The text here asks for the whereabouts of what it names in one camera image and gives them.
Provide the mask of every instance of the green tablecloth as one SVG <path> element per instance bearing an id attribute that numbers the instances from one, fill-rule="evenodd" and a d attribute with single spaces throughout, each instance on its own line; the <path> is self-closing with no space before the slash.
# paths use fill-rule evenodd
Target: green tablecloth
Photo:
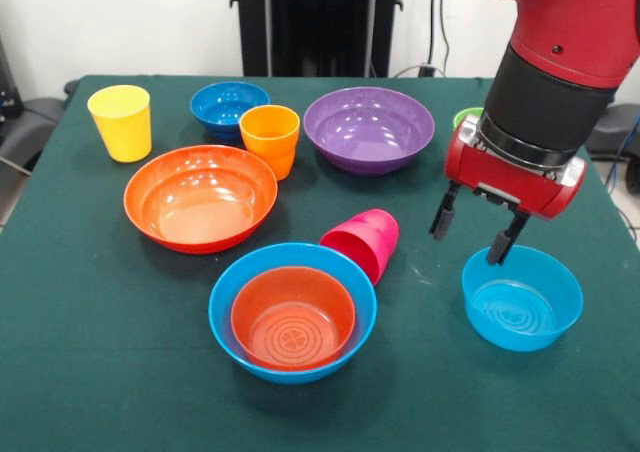
<path id="1" fill-rule="evenodd" d="M 432 111 L 436 137 L 404 170 L 351 177 L 301 137 L 292 175 L 247 242 L 180 255 L 130 225 L 122 193 L 140 164 L 117 164 L 86 111 L 88 96 L 135 83 L 152 97 L 153 153 L 206 141 L 189 112 L 204 77 L 88 77 L 0 235 L 2 450 L 630 451 L 640 449 L 640 256 L 590 167 L 557 220 L 532 220 L 522 244 L 562 260 L 584 289 L 579 322 L 551 348 L 498 349 L 467 323 L 460 271 L 511 219 L 460 194 L 444 242 L 427 235 L 445 190 L 457 110 L 486 80 L 371 80 Z M 256 79 L 301 115 L 320 95 L 365 83 Z M 225 355 L 207 303 L 220 273 L 266 244 L 316 242 L 370 207 L 401 238 L 377 287 L 367 344 L 329 378 L 263 382 Z"/>

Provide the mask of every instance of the red-orange bowl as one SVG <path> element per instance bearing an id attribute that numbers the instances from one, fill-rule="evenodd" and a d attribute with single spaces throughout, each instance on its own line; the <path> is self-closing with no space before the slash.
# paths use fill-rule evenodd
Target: red-orange bowl
<path id="1" fill-rule="evenodd" d="M 347 289 L 322 270 L 277 267 L 251 279 L 231 307 L 233 335 L 266 369 L 311 370 L 340 357 L 356 323 Z"/>
<path id="2" fill-rule="evenodd" d="M 277 195 L 276 177 L 259 157 L 224 145 L 196 145 L 143 165 L 124 191 L 124 210 L 159 244 L 210 254 L 249 237 Z"/>

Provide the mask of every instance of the blue bowl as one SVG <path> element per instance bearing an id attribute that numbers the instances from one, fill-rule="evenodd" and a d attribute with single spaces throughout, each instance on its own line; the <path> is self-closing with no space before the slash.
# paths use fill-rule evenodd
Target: blue bowl
<path id="1" fill-rule="evenodd" d="M 504 264 L 489 265 L 482 249 L 462 271 L 467 317 L 489 342 L 530 352 L 551 345 L 582 313 L 582 289 L 550 255 L 514 246 Z"/>
<path id="2" fill-rule="evenodd" d="M 316 369 L 282 372 L 249 362 L 231 330 L 231 306 L 236 295 L 253 277 L 275 267 L 307 266 L 336 278 L 349 291 L 356 308 L 356 325 L 336 361 Z M 342 367 L 362 347 L 376 321 L 378 302 L 371 281 L 351 259 L 327 247 L 290 242 L 255 250 L 236 260 L 220 276 L 209 300 L 209 322 L 220 346 L 252 374 L 279 384 L 306 384 Z"/>
<path id="3" fill-rule="evenodd" d="M 241 142 L 240 117 L 247 110 L 271 103 L 264 89 L 245 82 L 220 82 L 200 89 L 191 98 L 191 113 L 211 137 Z"/>

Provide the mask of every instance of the pink cup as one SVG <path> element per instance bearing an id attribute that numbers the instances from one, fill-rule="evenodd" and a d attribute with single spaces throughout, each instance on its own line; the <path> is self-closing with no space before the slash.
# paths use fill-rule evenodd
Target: pink cup
<path id="1" fill-rule="evenodd" d="M 320 245 L 349 257 L 376 285 L 393 255 L 399 235 L 398 222 L 389 212 L 371 209 L 331 229 L 320 239 Z"/>

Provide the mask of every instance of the purple bowl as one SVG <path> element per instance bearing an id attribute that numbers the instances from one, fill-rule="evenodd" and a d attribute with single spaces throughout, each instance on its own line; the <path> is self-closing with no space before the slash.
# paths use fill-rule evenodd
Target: purple bowl
<path id="1" fill-rule="evenodd" d="M 433 117 L 417 100 L 380 87 L 354 87 L 316 100 L 304 129 L 329 162 L 355 175 L 407 165 L 433 138 Z"/>

